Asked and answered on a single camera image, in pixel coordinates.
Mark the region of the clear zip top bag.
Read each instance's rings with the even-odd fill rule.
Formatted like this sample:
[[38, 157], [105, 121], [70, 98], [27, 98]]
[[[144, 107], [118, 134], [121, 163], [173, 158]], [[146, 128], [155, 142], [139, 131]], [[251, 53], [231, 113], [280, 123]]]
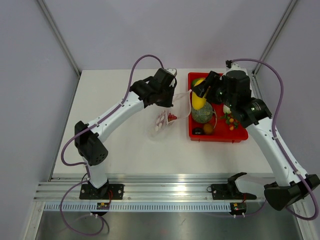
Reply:
[[[146, 134], [151, 140], [166, 138], [172, 133], [178, 122], [185, 120], [191, 113], [191, 90], [183, 93], [177, 93], [173, 96], [172, 107], [156, 107], [152, 115], [149, 126], [146, 128]], [[176, 120], [168, 122], [168, 114], [177, 116]]]

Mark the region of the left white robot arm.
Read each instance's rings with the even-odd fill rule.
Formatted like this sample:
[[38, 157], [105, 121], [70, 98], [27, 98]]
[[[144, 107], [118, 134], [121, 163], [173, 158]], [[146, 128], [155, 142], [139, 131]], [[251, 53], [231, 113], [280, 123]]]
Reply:
[[154, 75], [130, 82], [124, 98], [116, 105], [88, 123], [79, 121], [75, 125], [74, 145], [87, 170], [81, 199], [103, 199], [109, 195], [110, 183], [104, 161], [109, 155], [110, 137], [133, 115], [149, 106], [173, 107], [176, 76], [174, 68], [159, 68]]

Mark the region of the pink red grape bunch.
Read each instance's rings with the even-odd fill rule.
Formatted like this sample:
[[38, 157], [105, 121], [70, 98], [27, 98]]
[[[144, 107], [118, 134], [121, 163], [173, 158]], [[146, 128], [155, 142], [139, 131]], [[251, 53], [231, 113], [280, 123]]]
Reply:
[[176, 120], [177, 118], [178, 118], [178, 117], [175, 116], [175, 115], [172, 114], [172, 113], [169, 113], [168, 116], [167, 116], [168, 122], [174, 121], [174, 120]]

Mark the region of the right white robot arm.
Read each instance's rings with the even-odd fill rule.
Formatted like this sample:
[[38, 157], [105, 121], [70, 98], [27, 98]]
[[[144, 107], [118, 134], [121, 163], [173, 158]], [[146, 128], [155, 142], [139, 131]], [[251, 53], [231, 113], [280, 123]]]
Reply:
[[225, 105], [253, 137], [275, 177], [275, 182], [257, 188], [272, 208], [281, 211], [306, 196], [314, 196], [320, 178], [308, 174], [286, 148], [276, 129], [276, 117], [263, 100], [252, 96], [250, 78], [244, 70], [229, 70], [223, 75], [210, 71], [191, 89], [194, 109], [200, 110], [206, 103]]

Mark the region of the yellow mango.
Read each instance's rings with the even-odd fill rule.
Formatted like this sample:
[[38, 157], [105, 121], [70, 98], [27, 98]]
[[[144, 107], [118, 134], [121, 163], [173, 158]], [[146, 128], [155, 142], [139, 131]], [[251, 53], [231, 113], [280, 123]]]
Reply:
[[200, 98], [200, 97], [198, 97], [195, 93], [193, 93], [193, 91], [192, 91], [192, 97], [191, 97], [191, 105], [192, 105], [192, 108], [193, 109], [195, 109], [195, 110], [200, 110], [201, 108], [203, 108], [204, 106], [205, 106], [205, 104], [206, 104], [206, 102], [207, 102], [207, 100], [205, 99], [205, 98]]

